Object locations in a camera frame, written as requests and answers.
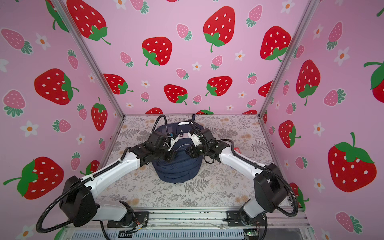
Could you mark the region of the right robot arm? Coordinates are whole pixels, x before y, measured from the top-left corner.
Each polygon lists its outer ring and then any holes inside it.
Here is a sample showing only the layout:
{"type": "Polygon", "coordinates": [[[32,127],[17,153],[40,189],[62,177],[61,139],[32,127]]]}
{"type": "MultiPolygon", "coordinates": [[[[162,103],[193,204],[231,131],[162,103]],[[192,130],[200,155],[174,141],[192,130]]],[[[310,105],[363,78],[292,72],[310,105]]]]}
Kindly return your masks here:
{"type": "Polygon", "coordinates": [[[239,213],[245,225],[251,225],[256,218],[275,210],[287,217],[297,215],[296,195],[276,165],[262,165],[252,161],[235,150],[233,141],[216,140],[208,129],[191,130],[188,137],[193,142],[193,145],[187,149],[188,155],[209,157],[230,166],[253,181],[255,196],[246,201],[239,213]]]}

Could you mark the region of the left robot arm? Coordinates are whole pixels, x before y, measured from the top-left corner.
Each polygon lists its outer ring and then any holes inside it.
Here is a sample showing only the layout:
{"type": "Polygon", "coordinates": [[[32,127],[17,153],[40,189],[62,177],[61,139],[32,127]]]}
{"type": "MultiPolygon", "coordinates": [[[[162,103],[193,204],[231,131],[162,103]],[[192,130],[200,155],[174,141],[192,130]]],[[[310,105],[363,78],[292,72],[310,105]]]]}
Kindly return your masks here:
{"type": "Polygon", "coordinates": [[[97,203],[98,195],[126,174],[154,160],[172,160],[176,156],[172,147],[178,140],[175,133],[166,136],[153,132],[147,141],[127,147],[120,158],[104,168],[81,179],[69,178],[64,188],[69,194],[60,201],[60,209],[75,227],[91,221],[113,221],[123,227],[131,226],[135,221],[132,207],[123,201],[118,205],[97,203]]]}

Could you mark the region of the navy blue student backpack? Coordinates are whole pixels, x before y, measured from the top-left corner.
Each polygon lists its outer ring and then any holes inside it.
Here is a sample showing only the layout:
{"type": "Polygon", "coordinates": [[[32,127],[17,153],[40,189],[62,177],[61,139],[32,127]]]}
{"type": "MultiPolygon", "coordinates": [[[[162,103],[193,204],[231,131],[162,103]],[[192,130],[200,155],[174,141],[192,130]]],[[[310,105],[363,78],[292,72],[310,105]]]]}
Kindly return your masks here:
{"type": "Polygon", "coordinates": [[[156,132],[169,133],[179,137],[179,140],[172,147],[172,150],[176,152],[173,160],[158,159],[152,161],[152,165],[162,181],[173,184],[184,183],[198,174],[204,156],[192,158],[188,155],[187,149],[194,146],[193,141],[188,137],[191,130],[189,122],[161,125],[155,129],[156,132]]]}

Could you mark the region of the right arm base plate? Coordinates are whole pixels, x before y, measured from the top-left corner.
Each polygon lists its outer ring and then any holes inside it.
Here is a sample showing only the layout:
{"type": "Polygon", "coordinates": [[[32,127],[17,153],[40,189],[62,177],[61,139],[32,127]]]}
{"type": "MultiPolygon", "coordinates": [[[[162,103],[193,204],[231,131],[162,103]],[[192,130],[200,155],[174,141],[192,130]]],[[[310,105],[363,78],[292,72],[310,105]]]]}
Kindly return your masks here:
{"type": "Polygon", "coordinates": [[[265,215],[257,215],[254,218],[249,217],[245,212],[227,211],[223,222],[228,223],[229,227],[264,227],[267,224],[265,215]]]}

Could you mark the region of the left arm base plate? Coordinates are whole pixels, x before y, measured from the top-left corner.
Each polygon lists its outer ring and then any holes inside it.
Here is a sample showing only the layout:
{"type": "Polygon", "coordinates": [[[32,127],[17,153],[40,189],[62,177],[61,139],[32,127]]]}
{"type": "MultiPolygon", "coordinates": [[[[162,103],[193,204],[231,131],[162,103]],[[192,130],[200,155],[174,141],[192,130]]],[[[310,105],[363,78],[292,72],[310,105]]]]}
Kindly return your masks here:
{"type": "Polygon", "coordinates": [[[107,228],[145,228],[150,212],[128,212],[120,221],[108,221],[107,228]]]}

